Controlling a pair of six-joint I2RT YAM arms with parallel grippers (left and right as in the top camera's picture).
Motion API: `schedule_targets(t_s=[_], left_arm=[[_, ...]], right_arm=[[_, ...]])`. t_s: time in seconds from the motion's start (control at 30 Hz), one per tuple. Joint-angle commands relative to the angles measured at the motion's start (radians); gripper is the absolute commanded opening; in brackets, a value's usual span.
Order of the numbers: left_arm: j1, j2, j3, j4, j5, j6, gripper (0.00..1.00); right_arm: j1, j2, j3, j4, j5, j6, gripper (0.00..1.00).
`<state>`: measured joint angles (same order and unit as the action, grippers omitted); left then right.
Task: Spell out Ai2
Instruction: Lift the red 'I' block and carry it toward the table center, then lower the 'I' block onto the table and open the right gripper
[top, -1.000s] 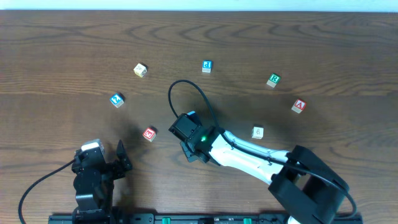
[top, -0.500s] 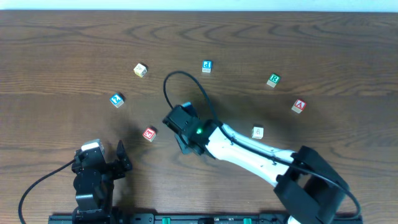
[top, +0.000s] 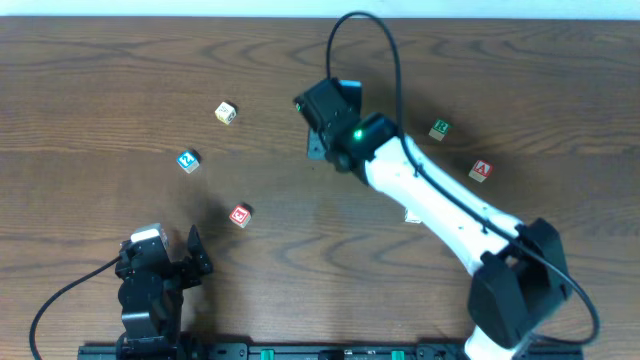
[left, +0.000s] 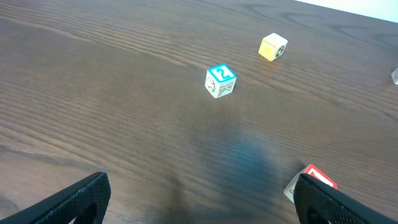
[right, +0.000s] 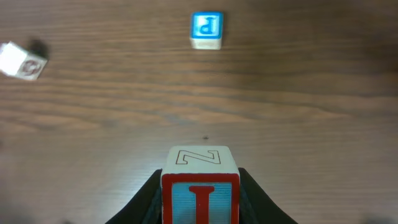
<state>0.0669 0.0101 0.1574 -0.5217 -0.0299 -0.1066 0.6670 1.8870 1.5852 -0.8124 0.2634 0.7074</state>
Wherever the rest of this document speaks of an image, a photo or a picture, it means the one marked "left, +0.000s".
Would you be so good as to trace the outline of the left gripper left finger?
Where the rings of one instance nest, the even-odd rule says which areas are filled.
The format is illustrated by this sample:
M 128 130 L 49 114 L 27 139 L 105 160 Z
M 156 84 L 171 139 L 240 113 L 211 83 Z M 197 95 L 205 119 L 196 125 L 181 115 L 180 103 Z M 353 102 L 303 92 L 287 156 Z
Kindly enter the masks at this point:
M 111 197 L 107 173 L 95 172 L 1 224 L 102 224 Z

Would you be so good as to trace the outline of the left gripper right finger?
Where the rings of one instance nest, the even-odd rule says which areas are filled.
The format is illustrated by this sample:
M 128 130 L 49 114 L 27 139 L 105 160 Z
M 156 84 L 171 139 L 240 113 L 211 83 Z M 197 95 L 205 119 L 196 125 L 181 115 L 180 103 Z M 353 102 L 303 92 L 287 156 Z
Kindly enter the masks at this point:
M 299 175 L 294 204 L 301 224 L 397 224 L 309 174 Z

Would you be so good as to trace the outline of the blue 2 number block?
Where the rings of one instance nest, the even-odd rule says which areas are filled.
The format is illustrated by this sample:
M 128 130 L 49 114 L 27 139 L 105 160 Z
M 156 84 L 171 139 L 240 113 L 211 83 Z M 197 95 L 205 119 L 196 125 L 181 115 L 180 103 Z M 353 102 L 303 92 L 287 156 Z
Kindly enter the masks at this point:
M 206 71 L 205 88 L 213 98 L 220 98 L 233 92 L 237 75 L 225 63 Z

